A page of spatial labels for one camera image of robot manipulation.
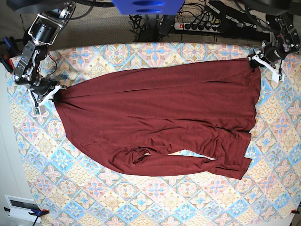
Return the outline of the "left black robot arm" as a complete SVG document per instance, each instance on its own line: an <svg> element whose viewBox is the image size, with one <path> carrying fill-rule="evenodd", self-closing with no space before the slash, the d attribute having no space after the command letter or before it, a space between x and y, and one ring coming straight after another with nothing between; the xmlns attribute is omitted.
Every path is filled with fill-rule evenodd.
<svg viewBox="0 0 301 226"><path fill-rule="evenodd" d="M301 39L293 25L293 15L283 13L279 16L266 15L266 22L273 35L270 42L262 41L261 46L253 50L250 61L264 61L272 68L275 63L283 62L287 55L301 49Z"/></svg>

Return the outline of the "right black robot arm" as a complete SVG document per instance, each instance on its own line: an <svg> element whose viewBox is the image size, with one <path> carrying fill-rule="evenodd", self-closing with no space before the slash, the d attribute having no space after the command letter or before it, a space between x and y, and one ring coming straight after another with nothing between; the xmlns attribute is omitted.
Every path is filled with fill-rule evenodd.
<svg viewBox="0 0 301 226"><path fill-rule="evenodd" d="M68 24L76 8L74 1L59 5L57 8L38 13L27 34L30 39L23 48L21 58L12 72L17 85L24 85L30 93L35 106L53 98L65 86L40 75L40 62L48 56L48 47L54 43L60 31Z"/></svg>

